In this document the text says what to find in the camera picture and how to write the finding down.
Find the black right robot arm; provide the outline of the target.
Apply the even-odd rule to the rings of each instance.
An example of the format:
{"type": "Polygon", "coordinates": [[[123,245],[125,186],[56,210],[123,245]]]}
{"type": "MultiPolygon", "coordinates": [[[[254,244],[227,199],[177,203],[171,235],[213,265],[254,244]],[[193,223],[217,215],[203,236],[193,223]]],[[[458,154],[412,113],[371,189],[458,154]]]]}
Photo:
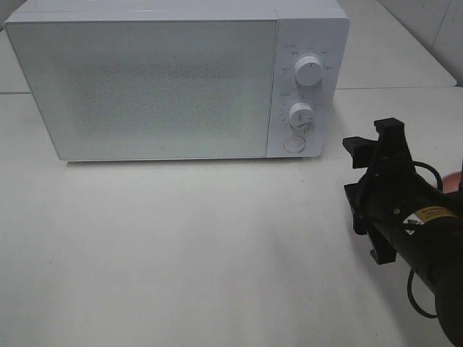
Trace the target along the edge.
{"type": "Polygon", "coordinates": [[[379,264],[401,256],[410,267],[407,296],[416,312],[437,319],[454,346],[462,345],[462,190],[445,193],[437,170],[412,159],[404,123],[374,123],[378,139],[347,137],[353,168],[344,187],[354,232],[369,237],[379,264]]]}

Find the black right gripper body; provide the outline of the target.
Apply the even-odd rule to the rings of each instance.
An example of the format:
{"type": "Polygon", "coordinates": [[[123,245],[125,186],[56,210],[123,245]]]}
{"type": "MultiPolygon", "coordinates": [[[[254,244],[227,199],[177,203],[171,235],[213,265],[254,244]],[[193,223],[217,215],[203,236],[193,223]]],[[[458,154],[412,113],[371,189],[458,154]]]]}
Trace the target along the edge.
{"type": "Polygon", "coordinates": [[[395,168],[403,168],[406,174],[414,174],[408,144],[404,133],[404,123],[395,118],[374,122],[377,140],[363,137],[346,137],[342,140],[344,149],[351,155],[353,168],[366,168],[365,175],[354,184],[344,186],[344,191],[352,212],[353,229],[358,235],[367,235],[373,248],[370,255],[379,265],[396,260],[397,251],[381,233],[384,229],[399,228],[400,225],[381,213],[378,217],[368,213],[365,198],[373,190],[374,180],[389,178],[395,168]]]}

